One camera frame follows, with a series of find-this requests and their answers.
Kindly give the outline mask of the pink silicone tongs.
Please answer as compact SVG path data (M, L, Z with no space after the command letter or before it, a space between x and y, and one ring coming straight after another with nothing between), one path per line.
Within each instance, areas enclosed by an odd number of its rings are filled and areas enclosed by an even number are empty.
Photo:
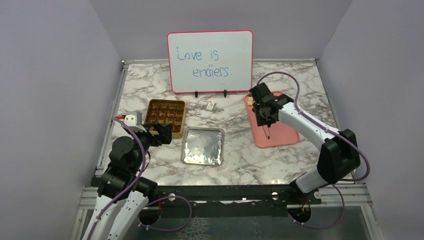
M269 140L269 139L271 138L271 130L270 130L270 127L269 127L268 125L264 125L264 126L262 127L262 129L263 129L263 132L264 132L264 135L265 135L266 139L267 139L267 140Z

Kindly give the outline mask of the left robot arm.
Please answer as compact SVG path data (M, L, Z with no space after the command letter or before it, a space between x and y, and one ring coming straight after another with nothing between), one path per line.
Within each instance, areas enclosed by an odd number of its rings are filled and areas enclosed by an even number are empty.
M158 122L137 125L114 121L128 133L112 143L110 162L101 175L92 217L84 240L122 240L146 206L157 200L158 184L142 176L150 147L172 142L173 124Z

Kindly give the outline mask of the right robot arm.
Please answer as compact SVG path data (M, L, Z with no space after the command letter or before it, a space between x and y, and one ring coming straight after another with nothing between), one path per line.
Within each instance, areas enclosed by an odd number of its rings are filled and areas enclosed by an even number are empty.
M360 166L356 136L351 130L339 131L323 123L300 108L289 96L274 95L265 83L254 86L249 93L254 101L253 112L258 126L284 123L319 150L316 167L289 184L288 196L292 202L302 203L310 192L337 183Z

